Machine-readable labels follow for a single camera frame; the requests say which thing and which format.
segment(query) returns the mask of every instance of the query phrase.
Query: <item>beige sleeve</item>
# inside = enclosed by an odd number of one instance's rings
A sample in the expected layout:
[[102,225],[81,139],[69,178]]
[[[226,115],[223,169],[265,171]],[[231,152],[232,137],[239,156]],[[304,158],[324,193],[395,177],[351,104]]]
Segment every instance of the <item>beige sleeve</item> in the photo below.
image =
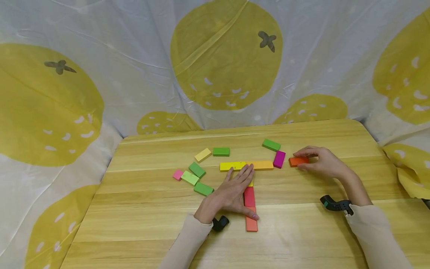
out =
[[369,269],[412,268],[380,208],[374,205],[350,207],[354,215],[347,216],[347,220],[360,242]]
[[212,227],[213,223],[202,224],[194,215],[187,215],[182,230],[158,269],[188,269]]

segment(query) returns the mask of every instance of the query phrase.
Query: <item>yellow circle pattern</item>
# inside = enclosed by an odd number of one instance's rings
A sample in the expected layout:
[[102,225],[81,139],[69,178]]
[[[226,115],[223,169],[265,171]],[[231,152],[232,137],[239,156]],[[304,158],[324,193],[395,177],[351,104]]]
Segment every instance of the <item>yellow circle pattern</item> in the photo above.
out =
[[143,116],[137,124],[138,134],[172,133],[201,130],[187,114],[154,111]]
[[399,180],[408,194],[430,199],[430,153],[400,143],[387,145],[383,150],[399,168]]
[[330,95],[312,94],[296,101],[273,124],[344,119],[347,115],[348,107],[342,99]]
[[430,9],[406,25],[388,44],[373,73],[373,87],[388,98],[387,109],[400,119],[430,121]]
[[100,133],[103,100],[87,74],[44,47],[0,44],[0,153],[40,166],[73,163]]
[[187,97],[211,110],[241,109],[266,94],[281,63],[276,20],[247,0],[213,0],[176,26],[170,57]]
[[97,188],[76,189],[39,216],[30,235],[25,269],[60,268]]

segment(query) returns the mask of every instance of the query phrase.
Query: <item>left hand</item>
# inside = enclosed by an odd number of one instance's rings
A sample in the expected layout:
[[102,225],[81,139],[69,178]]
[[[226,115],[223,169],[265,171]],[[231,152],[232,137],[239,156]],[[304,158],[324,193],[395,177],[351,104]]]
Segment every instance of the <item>left hand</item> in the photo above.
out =
[[210,224],[215,214],[223,209],[230,212],[246,215],[258,220],[258,215],[243,205],[242,197],[246,187],[254,177],[254,165],[245,165],[240,172],[231,179],[233,167],[227,172],[224,182],[213,193],[203,199],[194,217],[201,223]]

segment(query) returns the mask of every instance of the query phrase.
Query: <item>pink block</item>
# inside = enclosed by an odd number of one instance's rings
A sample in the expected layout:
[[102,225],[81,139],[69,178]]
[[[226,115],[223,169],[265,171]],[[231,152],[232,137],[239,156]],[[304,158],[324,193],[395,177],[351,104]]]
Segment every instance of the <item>pink block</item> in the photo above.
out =
[[173,174],[173,178],[176,179],[177,181],[181,181],[181,176],[184,172],[182,172],[181,170],[176,170],[175,173]]
[[276,168],[282,168],[282,165],[284,164],[285,159],[285,152],[277,151],[275,160],[273,161],[273,166]]

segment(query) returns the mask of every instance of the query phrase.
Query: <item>green block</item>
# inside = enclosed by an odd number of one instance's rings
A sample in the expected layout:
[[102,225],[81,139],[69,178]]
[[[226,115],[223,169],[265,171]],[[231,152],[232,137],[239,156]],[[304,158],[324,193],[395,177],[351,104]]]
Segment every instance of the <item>green block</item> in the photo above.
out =
[[268,148],[269,150],[273,150],[274,152],[276,152],[281,148],[281,144],[273,142],[269,139],[265,139],[263,142],[263,147]]
[[202,176],[206,174],[206,171],[203,170],[203,168],[201,168],[195,162],[193,162],[188,168],[191,170],[191,172],[194,173],[194,175],[198,176],[199,178],[202,178]]
[[181,178],[185,181],[187,181],[188,183],[190,183],[191,185],[195,186],[197,184],[197,182],[199,182],[200,178],[198,178],[197,176],[191,174],[188,171],[185,171]]
[[197,182],[197,184],[194,186],[194,191],[200,193],[201,195],[208,196],[209,194],[213,193],[214,188]]
[[230,148],[213,148],[213,156],[230,156]]

